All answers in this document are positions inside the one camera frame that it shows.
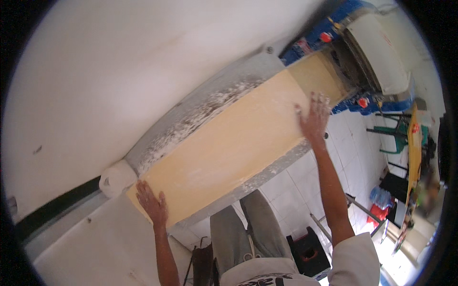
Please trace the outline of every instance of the white shirt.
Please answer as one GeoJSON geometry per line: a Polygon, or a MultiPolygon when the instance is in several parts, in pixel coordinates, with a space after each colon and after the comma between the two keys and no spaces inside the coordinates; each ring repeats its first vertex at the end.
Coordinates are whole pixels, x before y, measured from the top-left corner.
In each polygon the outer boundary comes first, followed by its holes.
{"type": "MultiPolygon", "coordinates": [[[[333,249],[333,268],[328,274],[332,286],[377,286],[380,262],[368,232],[341,241],[333,249]]],[[[255,258],[224,272],[221,286],[319,286],[301,275],[289,258],[255,258]]]]}

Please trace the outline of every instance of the white tile floor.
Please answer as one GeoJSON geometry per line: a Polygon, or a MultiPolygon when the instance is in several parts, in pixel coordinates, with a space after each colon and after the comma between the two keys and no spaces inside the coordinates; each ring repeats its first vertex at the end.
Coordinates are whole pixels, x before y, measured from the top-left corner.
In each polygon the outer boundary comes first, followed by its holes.
{"type": "MultiPolygon", "coordinates": [[[[326,140],[327,149],[344,192],[355,196],[356,200],[368,209],[372,205],[369,193],[378,184],[379,176],[387,165],[387,158],[379,152],[382,147],[381,137],[386,136],[369,133],[365,129],[374,125],[389,126],[392,123],[388,120],[375,115],[362,116],[359,113],[345,111],[331,116],[327,126],[330,135],[326,140]]],[[[392,144],[390,138],[384,138],[383,148],[394,148],[392,144]]],[[[391,156],[390,159],[398,164],[403,162],[401,156],[391,156]]],[[[292,235],[293,239],[296,239],[307,232],[307,226],[311,226],[325,249],[332,253],[330,242],[310,218],[310,213],[317,218],[324,215],[318,168],[312,151],[259,189],[269,202],[283,235],[292,235]]],[[[233,206],[246,226],[240,203],[236,202],[233,206]]],[[[367,214],[353,206],[349,208],[348,214],[355,233],[361,233],[366,225],[367,214]]],[[[326,220],[323,226],[330,233],[326,220]]],[[[194,245],[199,245],[201,237],[210,237],[210,220],[207,218],[189,229],[173,229],[170,233],[183,245],[193,249],[194,245]]],[[[209,243],[210,239],[205,238],[203,246],[209,243]]]]}

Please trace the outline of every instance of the grey pants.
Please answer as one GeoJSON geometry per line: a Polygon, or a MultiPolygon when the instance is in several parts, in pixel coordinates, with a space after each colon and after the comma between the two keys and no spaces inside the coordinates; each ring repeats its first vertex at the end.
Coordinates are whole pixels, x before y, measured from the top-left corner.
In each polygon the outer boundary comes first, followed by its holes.
{"type": "Polygon", "coordinates": [[[248,230],[245,230],[231,205],[210,217],[213,255],[217,259],[220,275],[252,258],[248,235],[252,238],[256,257],[292,259],[288,242],[261,192],[255,190],[242,198],[240,205],[248,222],[248,230]]]}

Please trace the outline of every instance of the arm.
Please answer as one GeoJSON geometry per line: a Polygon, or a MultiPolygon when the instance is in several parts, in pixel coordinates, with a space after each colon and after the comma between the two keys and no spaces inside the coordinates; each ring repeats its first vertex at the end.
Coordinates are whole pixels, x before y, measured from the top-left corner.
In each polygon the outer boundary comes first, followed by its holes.
{"type": "Polygon", "coordinates": [[[347,199],[323,138],[330,113],[328,104],[329,98],[322,94],[316,96],[312,92],[311,108],[307,118],[302,117],[298,105],[295,108],[298,111],[302,134],[309,140],[315,153],[324,213],[335,247],[339,242],[354,236],[354,232],[348,219],[347,199]]]}
{"type": "Polygon", "coordinates": [[[170,249],[165,224],[169,217],[164,193],[156,199],[146,181],[136,184],[137,199],[153,221],[154,241],[156,242],[156,264],[158,266],[159,282],[161,286],[180,286],[178,270],[170,249]]]}

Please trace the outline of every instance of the yellow dough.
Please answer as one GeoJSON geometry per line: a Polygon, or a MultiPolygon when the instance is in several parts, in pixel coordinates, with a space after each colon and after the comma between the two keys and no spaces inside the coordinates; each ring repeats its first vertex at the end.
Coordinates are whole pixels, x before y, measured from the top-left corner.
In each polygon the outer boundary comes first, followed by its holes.
{"type": "MultiPolygon", "coordinates": [[[[319,70],[315,74],[320,76],[326,71],[320,61],[308,68],[319,70]]],[[[300,87],[288,70],[279,72],[190,135],[142,176],[155,195],[164,192],[168,227],[231,192],[300,143],[294,104],[299,103],[307,115],[311,91],[340,93],[333,82],[326,82],[324,88],[319,77],[310,78],[309,83],[300,87]]],[[[149,219],[135,193],[133,186],[127,195],[149,219]]]]}
{"type": "Polygon", "coordinates": [[[315,86],[313,91],[321,91],[330,97],[331,106],[341,102],[348,94],[332,63],[321,52],[300,59],[288,70],[304,92],[315,86]]]}

